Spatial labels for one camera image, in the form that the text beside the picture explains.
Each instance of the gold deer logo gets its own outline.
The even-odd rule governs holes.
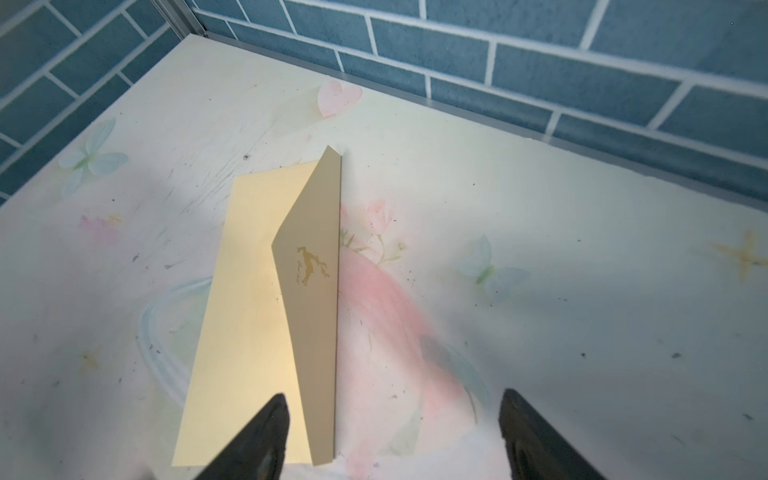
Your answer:
[[[306,247],[299,247],[296,249],[297,253],[301,253],[304,260],[304,279],[301,279],[301,269],[302,264],[301,260],[297,260],[299,266],[296,271],[296,283],[301,283],[302,285],[306,286],[306,283],[310,281],[310,276],[312,276],[313,273],[315,273],[315,267],[312,265],[312,262],[314,261],[317,266],[320,267],[320,272],[323,274],[323,276],[330,276],[328,272],[326,272],[326,268],[328,268],[328,265],[326,265],[324,262],[321,262],[319,258],[317,258],[317,255],[312,255],[310,252],[306,251]]]

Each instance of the blue tile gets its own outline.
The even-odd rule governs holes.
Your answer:
[[[659,130],[768,157],[768,101],[694,87]]]
[[[55,83],[40,78],[0,111],[0,131],[23,144],[73,101]]]
[[[255,28],[243,27],[242,25],[232,24],[232,29],[235,35],[246,43],[294,58],[300,58],[316,65],[332,68],[333,70],[339,70],[339,62],[336,61],[336,55],[329,48],[318,47],[317,45],[266,33]]]
[[[139,81],[139,78],[144,76],[150,68],[162,60],[176,45],[179,45],[179,38],[169,28],[165,33],[157,37],[157,40],[153,41],[152,45],[142,51],[128,65],[125,65],[123,73],[134,83]]]
[[[73,40],[74,34],[47,8],[40,8],[0,37],[0,97]]]
[[[6,20],[16,15],[30,3],[32,0],[3,0],[0,2],[0,24],[5,23]]]
[[[702,183],[768,200],[768,172],[563,115],[554,137]]]
[[[373,19],[379,55],[482,82],[488,42]]]
[[[11,154],[13,154],[15,151],[16,147],[11,144],[6,144],[4,141],[0,140],[0,162],[10,157]]]
[[[424,75],[413,73],[412,71],[401,68],[390,67],[377,61],[366,60],[365,58],[340,53],[341,64],[344,65],[344,71],[356,77],[387,85],[388,87],[399,88],[425,97],[426,86],[424,85]]]
[[[285,2],[296,33],[335,45],[372,51],[366,20],[361,15]]]
[[[499,45],[493,85],[645,125],[677,82]]]
[[[432,100],[544,133],[551,110],[432,79]]]
[[[48,135],[0,174],[0,191],[14,194],[43,168],[62,148],[117,100],[128,85],[115,76],[73,111]]]
[[[147,35],[152,35],[158,28],[165,25],[165,18],[160,15],[150,0],[138,0],[125,11]]]
[[[427,19],[575,46],[593,7],[594,0],[428,0]]]
[[[203,10],[224,15],[238,20],[245,20],[245,15],[235,0],[195,0]]]
[[[122,0],[51,0],[51,6],[80,32],[94,26],[121,3]]]
[[[240,4],[253,23],[292,31],[286,13],[277,0],[240,0]]]
[[[613,0],[591,49],[768,81],[767,25],[765,2]]]
[[[399,13],[412,17],[419,16],[419,0],[335,0],[335,2],[371,8],[381,12]]]
[[[235,38],[234,35],[232,35],[230,28],[227,27],[227,23],[224,20],[208,17],[206,15],[201,15],[199,13],[195,15],[197,16],[197,20],[200,21],[200,23],[202,24],[203,28],[206,29],[206,31],[212,31],[213,33],[217,33],[225,37]]]
[[[143,41],[133,25],[121,15],[56,65],[51,73],[81,94]]]

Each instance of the yellow envelope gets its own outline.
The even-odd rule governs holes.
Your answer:
[[[286,462],[333,460],[341,157],[236,177],[173,465],[207,465],[276,393]]]

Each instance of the blue brick wall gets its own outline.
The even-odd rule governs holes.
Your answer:
[[[150,0],[0,0],[0,205],[178,42]]]
[[[213,33],[768,200],[768,2],[187,2]]]

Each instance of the metal frame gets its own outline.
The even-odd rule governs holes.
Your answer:
[[[205,36],[205,28],[184,0],[150,1],[180,39],[192,34]]]

